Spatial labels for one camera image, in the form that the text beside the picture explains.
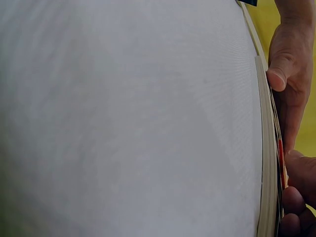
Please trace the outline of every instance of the fingernail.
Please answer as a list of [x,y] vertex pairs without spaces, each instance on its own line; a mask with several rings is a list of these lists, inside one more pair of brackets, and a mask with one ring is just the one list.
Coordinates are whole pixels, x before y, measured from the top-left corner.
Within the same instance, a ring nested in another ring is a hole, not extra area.
[[283,87],[285,87],[285,78],[283,78],[283,76],[281,76],[279,73],[277,73],[276,71],[273,71],[273,73],[275,74],[275,75],[277,75],[280,79],[281,79],[281,81],[282,81],[282,83],[283,83]]
[[301,157],[304,157],[304,155],[296,150],[291,150],[288,152],[288,154],[292,157],[295,157],[295,158],[301,158]]

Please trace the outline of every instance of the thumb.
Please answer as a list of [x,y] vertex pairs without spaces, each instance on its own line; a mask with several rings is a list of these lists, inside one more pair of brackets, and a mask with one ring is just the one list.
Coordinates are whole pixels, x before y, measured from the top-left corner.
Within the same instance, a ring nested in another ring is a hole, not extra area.
[[275,91],[283,91],[287,79],[294,71],[294,63],[288,54],[279,54],[271,57],[271,63],[267,71],[268,81]]
[[285,156],[285,165],[291,185],[307,204],[316,208],[316,159],[291,150]]

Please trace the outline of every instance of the dark strap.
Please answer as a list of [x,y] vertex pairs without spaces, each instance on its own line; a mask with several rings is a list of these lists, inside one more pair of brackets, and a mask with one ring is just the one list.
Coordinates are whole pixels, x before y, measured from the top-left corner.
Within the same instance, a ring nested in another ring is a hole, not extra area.
[[257,6],[257,1],[258,0],[239,0],[239,1],[243,1],[244,3],[253,5],[253,6]]

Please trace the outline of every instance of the hand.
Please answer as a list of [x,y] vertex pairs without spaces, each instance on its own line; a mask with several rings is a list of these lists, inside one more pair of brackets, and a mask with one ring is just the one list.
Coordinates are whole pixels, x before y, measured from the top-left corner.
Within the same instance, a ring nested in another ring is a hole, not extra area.
[[316,208],[316,158],[304,157],[297,151],[285,156],[289,185],[282,193],[285,216],[281,221],[282,236],[316,236],[316,217],[306,204]]
[[281,24],[272,38],[268,81],[275,91],[284,151],[295,139],[310,95],[313,75],[314,0],[276,0]]

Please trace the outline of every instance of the yellow-green background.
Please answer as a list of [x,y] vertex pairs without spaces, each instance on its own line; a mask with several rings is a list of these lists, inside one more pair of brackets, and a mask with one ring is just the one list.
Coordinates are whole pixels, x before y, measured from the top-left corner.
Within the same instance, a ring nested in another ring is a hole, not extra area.
[[[249,13],[259,35],[266,58],[275,28],[280,24],[280,16],[275,0],[258,0],[258,6],[248,6]],[[307,103],[300,131],[296,139],[295,149],[306,156],[316,157],[316,43],[314,47],[314,75],[312,91]]]

